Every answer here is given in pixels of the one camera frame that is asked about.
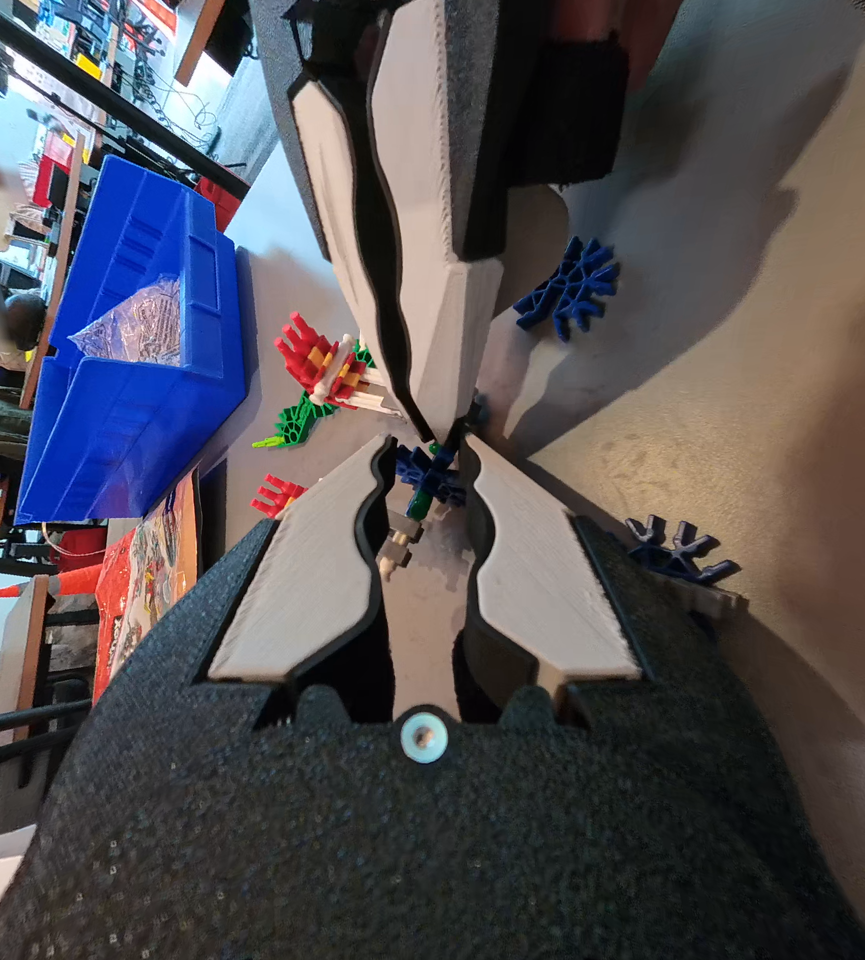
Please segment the multicoloured construction toy model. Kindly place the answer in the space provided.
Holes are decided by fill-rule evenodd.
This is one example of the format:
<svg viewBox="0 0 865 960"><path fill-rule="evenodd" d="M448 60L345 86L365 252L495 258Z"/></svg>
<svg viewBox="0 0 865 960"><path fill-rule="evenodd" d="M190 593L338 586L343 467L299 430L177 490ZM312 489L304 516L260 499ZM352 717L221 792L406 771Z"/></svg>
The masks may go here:
<svg viewBox="0 0 865 960"><path fill-rule="evenodd" d="M291 449L303 445L314 427L339 411L368 411L391 417L400 412L388 404L391 389L388 379L374 361L367 344L348 334L331 341L310 326L299 313L292 313L282 335L274 345L282 355L285 371L302 388L297 403L284 407L277 417L275 432L252 443L255 450ZM457 467L461 438L486 418L486 400L477 394L468 413L450 428L447 438L438 441L455 451L451 461L434 460L426 448L396 449L395 473L411 489L411 498L419 488L433 494L435 504L460 508L466 493ZM404 513L391 511L386 540L378 552L378 570L383 580L391 580L397 570L412 558L413 546L424 533L423 522L415 522Z"/></svg>

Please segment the orange traffic cone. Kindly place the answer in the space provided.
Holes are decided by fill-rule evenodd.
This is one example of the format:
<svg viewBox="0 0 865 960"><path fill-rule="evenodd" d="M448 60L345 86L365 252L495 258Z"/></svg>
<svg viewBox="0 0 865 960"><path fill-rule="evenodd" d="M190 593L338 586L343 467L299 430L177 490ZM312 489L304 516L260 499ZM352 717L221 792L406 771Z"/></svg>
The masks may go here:
<svg viewBox="0 0 865 960"><path fill-rule="evenodd" d="M52 597L95 594L102 571L103 566L98 563L90 566L61 571L48 577L45 577L44 575L34 577L27 582L0 587L0 598L14 598L21 596L26 588L37 579L44 579L46 581L46 592Z"/></svg>

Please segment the blue snowflake connector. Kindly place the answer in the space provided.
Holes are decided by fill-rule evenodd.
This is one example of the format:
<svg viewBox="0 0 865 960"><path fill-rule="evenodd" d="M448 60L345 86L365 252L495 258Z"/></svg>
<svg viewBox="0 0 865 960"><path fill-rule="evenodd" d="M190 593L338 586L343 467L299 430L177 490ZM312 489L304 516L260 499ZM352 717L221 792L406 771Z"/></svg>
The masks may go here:
<svg viewBox="0 0 865 960"><path fill-rule="evenodd" d="M592 321L606 316L620 275L613 246L573 236L553 274L513 304L516 325L533 330L550 320L558 340L568 344L573 330L589 332Z"/></svg>

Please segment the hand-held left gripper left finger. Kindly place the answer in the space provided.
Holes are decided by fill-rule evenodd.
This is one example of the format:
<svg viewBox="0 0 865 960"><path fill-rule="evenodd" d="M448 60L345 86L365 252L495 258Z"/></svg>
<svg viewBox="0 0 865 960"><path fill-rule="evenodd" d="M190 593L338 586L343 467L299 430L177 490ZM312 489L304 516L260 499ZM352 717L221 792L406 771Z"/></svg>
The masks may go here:
<svg viewBox="0 0 865 960"><path fill-rule="evenodd" d="M279 512L210 680L297 680L376 622L396 449L377 435Z"/></svg>

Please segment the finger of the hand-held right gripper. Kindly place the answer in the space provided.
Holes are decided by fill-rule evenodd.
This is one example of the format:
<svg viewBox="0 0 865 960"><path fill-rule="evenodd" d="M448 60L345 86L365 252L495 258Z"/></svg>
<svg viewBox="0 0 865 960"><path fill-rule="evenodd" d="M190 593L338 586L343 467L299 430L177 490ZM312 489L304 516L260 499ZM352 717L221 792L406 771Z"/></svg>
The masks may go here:
<svg viewBox="0 0 865 960"><path fill-rule="evenodd" d="M423 441L434 431L411 386L412 345L400 302L402 244L378 161L367 85L309 79L291 108L336 280L402 415Z"/></svg>
<svg viewBox="0 0 865 960"><path fill-rule="evenodd" d="M401 242L399 302L408 336L406 385L438 441L474 400L504 268L453 248L442 2L392 15L371 94L378 164Z"/></svg>

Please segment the blue and grey snowflake connectors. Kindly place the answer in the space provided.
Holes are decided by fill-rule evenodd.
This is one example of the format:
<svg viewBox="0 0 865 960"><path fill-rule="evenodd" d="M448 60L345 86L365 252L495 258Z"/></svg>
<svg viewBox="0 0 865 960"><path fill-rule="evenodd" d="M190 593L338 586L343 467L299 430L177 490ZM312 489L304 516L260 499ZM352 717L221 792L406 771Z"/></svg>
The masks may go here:
<svg viewBox="0 0 865 960"><path fill-rule="evenodd" d="M716 623L748 610L746 597L721 586L739 573L741 566L729 558L702 564L708 554L721 547L717 537L701 534L695 524L682 520L670 543L666 543L666 520L655 514L649 514L645 521L627 518L624 525L635 541L627 551L628 557L683 612Z"/></svg>

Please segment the person's right hand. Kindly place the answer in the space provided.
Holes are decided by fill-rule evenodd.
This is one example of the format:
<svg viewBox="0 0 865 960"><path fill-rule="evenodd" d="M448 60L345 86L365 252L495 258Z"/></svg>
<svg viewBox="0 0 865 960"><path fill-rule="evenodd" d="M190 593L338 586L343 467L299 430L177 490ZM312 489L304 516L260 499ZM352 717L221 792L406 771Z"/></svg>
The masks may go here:
<svg viewBox="0 0 865 960"><path fill-rule="evenodd" d="M549 36L595 42L612 34L628 57L628 87L640 90L674 26L682 1L555 1Z"/></svg>

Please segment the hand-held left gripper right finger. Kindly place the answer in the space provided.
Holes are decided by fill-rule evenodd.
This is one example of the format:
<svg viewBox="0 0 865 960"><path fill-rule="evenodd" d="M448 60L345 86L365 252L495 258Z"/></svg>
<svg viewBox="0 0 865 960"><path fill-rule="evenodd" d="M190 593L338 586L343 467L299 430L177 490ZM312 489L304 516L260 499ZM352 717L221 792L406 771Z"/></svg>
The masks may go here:
<svg viewBox="0 0 865 960"><path fill-rule="evenodd" d="M484 696L503 710L536 687L558 709L570 686L642 680L574 513L474 435L459 460L474 553L463 653Z"/></svg>

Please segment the orange toy package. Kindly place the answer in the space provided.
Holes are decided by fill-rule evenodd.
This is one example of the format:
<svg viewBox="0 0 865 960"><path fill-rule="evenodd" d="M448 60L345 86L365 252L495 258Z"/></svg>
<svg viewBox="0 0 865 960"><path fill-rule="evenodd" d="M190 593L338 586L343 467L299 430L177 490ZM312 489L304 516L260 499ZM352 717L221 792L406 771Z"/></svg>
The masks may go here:
<svg viewBox="0 0 865 960"><path fill-rule="evenodd" d="M199 473L186 473L160 504L105 553L95 585L99 631L92 682L97 702L201 570Z"/></svg>

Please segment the grey side table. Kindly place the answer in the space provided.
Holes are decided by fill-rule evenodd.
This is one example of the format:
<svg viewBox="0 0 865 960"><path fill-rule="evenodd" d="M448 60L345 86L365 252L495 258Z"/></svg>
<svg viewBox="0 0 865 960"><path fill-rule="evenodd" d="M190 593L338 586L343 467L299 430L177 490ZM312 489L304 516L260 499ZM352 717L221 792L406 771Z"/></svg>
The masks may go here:
<svg viewBox="0 0 865 960"><path fill-rule="evenodd" d="M8 613L0 646L0 719L33 708L44 644L50 579L38 575Z"/></svg>

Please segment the clear plastic bag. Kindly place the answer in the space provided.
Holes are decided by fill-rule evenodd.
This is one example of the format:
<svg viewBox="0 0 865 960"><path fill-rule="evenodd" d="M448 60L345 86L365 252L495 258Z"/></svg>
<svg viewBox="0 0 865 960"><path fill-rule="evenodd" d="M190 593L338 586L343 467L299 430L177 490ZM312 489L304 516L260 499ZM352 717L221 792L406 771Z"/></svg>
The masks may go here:
<svg viewBox="0 0 865 960"><path fill-rule="evenodd" d="M179 277L161 275L67 340L85 356L179 367L180 285Z"/></svg>

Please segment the blue storage bin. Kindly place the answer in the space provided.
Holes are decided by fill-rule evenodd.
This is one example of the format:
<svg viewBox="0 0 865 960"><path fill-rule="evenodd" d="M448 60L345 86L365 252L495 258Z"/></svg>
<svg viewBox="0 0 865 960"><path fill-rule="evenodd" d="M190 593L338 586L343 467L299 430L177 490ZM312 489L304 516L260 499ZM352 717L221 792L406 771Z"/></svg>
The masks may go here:
<svg viewBox="0 0 865 960"><path fill-rule="evenodd" d="M178 281L178 366L87 356L71 337ZM138 518L245 400L233 241L192 188L107 157L42 361L18 524Z"/></svg>

